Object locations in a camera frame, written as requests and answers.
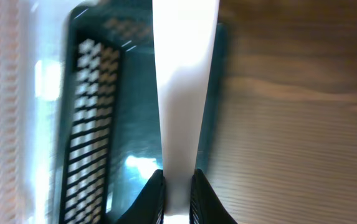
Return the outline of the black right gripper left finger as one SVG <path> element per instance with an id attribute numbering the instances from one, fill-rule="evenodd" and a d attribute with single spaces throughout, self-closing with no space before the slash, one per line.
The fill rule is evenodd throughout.
<path id="1" fill-rule="evenodd" d="M 163 224 L 165 197 L 165 177 L 163 170 L 158 169 L 116 224 Z"/>

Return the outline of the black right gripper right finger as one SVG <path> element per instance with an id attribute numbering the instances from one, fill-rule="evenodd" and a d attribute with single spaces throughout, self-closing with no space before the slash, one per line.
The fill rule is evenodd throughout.
<path id="1" fill-rule="evenodd" d="M 201 169 L 196 169 L 191 179 L 189 223 L 237 224 L 222 205 Z"/>

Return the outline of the white plastic fork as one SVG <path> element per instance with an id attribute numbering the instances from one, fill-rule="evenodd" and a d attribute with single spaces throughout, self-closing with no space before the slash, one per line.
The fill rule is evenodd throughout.
<path id="1" fill-rule="evenodd" d="M 219 0 L 154 0 L 152 6 L 166 214 L 187 215 Z"/>

